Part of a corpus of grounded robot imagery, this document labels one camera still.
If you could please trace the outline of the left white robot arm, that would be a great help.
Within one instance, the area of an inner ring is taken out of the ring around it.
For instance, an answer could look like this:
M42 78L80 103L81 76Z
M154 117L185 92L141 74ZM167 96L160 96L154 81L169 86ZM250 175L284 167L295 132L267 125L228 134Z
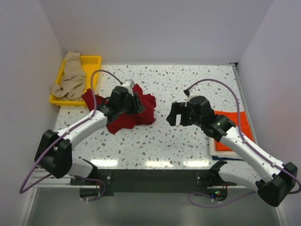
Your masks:
M97 167L84 159L74 159L73 149L94 132L116 121L122 114L144 111L138 93L130 87L116 86L111 95L84 118L57 132L47 130L42 135L35 163L55 178L65 175L80 177L87 185L97 181Z

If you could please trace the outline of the dark red t shirt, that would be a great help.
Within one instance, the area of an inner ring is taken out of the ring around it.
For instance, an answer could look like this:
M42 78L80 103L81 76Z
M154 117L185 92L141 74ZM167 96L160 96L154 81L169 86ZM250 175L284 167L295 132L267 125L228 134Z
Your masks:
M138 84L130 88L125 84L116 86L109 97L93 95L92 90L88 89L82 98L89 111L96 109L104 113L107 117L106 127L112 134L121 129L151 125L156 120L156 99L151 94L144 94Z

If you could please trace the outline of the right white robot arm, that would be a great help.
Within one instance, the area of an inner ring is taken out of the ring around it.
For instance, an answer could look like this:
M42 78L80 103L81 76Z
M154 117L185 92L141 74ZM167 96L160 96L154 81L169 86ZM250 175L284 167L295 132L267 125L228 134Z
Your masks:
M195 125L210 138L229 147L238 154L241 163L252 170L238 169L238 165L220 160L209 170L208 186L232 182L255 191L263 201L277 207L296 184L298 168L291 162L282 163L263 151L239 131L238 126L223 114L216 114L203 96L194 96L188 102L173 102L166 120L170 126Z

